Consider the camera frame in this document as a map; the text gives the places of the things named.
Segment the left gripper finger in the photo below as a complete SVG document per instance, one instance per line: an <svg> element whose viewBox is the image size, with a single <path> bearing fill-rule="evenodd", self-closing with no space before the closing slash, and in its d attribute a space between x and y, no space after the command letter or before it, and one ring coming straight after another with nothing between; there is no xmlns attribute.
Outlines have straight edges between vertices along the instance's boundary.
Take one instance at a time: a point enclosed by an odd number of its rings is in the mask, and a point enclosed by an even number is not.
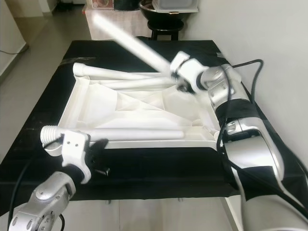
<svg viewBox="0 0 308 231"><path fill-rule="evenodd" d="M105 152L106 146L108 145L108 139L101 139L95 141L93 144L90 145L90 156L97 156Z"/></svg>

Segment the white plastic table top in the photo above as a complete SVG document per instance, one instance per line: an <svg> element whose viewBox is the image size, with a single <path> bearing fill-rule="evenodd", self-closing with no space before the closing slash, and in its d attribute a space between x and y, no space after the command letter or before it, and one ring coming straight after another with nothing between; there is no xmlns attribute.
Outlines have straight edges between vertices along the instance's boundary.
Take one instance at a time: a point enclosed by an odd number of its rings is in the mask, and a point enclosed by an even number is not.
<svg viewBox="0 0 308 231"><path fill-rule="evenodd" d="M214 148L220 128L209 100L176 84L113 90L101 77L77 77L57 125L67 129L157 128L186 132L181 140L109 141L109 148Z"/></svg>

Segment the red printed box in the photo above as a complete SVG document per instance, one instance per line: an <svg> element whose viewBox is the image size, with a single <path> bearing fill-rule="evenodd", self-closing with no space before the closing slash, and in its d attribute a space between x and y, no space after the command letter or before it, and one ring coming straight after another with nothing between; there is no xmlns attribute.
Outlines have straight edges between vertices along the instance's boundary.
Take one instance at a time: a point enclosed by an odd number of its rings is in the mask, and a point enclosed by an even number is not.
<svg viewBox="0 0 308 231"><path fill-rule="evenodd" d="M114 0L91 0L91 6L94 9L112 10L114 9Z"/></svg>

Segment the beige mat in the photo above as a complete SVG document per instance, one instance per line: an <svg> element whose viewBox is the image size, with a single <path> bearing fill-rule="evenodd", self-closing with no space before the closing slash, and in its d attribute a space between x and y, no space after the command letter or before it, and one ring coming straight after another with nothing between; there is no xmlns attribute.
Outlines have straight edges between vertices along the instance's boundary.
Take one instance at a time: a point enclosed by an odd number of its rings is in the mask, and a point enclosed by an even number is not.
<svg viewBox="0 0 308 231"><path fill-rule="evenodd" d="M91 40L111 39L95 25L95 16L108 18L108 20L114 22L114 24L135 37L149 38L151 36L151 30L147 26L147 19L140 11L114 11L109 9L93 9L90 6L86 6L83 9L83 13L86 16L88 28L90 29Z"/></svg>

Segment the black stool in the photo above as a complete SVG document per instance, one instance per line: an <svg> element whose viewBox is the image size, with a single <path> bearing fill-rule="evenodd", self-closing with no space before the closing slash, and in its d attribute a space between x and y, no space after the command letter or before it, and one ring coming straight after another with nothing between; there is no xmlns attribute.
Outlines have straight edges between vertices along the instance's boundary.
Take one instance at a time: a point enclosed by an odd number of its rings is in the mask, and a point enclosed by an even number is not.
<svg viewBox="0 0 308 231"><path fill-rule="evenodd" d="M179 40L179 33L183 30L183 27L178 28L150 28L152 31L151 37L148 40L157 40L160 35L169 35L171 40Z"/></svg>

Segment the translucent grey plastic container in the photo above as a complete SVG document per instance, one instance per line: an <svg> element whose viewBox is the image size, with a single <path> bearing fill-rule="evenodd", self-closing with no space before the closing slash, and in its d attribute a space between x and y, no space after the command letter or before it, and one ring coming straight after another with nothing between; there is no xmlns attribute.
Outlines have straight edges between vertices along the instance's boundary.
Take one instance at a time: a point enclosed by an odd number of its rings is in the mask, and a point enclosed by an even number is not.
<svg viewBox="0 0 308 231"><path fill-rule="evenodd" d="M199 0L152 0L157 13L197 13Z"/></svg>

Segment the black bag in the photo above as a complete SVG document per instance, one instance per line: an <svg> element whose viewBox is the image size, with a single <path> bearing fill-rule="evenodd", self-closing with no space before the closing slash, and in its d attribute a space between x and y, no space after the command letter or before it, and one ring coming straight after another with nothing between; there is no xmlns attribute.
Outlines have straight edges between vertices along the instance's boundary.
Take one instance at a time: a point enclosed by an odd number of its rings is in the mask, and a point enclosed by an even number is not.
<svg viewBox="0 0 308 231"><path fill-rule="evenodd" d="M141 0L114 0L115 11L136 11L140 7Z"/></svg>

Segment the black tablecloth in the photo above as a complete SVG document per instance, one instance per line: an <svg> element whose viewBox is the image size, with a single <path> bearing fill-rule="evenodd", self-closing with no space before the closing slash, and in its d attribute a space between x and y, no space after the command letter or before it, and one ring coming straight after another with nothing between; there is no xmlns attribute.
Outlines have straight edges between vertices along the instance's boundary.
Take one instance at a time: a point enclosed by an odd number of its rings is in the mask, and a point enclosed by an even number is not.
<svg viewBox="0 0 308 231"><path fill-rule="evenodd" d="M70 97L75 78L71 64L87 64L118 71L150 72L152 69L112 40L74 40L37 105L0 164L0 213L9 210L14 185L29 159L16 205L26 203L33 190L61 167L61 159L42 148L39 133L44 125L57 124ZM231 185L224 158L211 148L137 148L103 152L109 176L93 175L77 185L75 201L228 197L238 194Z"/></svg>

